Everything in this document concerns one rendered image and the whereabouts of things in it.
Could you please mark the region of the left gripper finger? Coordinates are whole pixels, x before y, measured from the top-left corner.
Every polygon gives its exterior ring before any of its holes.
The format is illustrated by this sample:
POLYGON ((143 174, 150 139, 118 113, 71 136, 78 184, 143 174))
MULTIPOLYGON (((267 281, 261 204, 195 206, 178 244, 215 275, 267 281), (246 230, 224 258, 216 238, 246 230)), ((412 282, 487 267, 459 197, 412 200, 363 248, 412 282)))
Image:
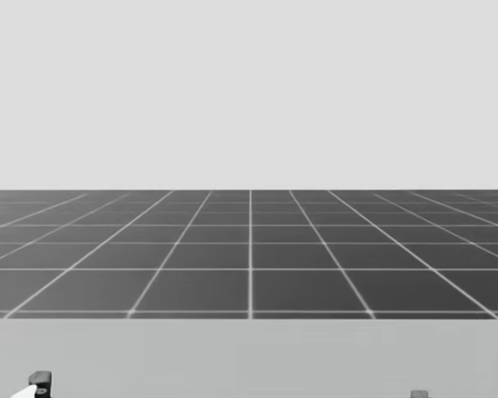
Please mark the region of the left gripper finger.
POLYGON ((52 373, 35 371, 28 377, 28 386, 15 392, 10 398, 51 398, 52 373))

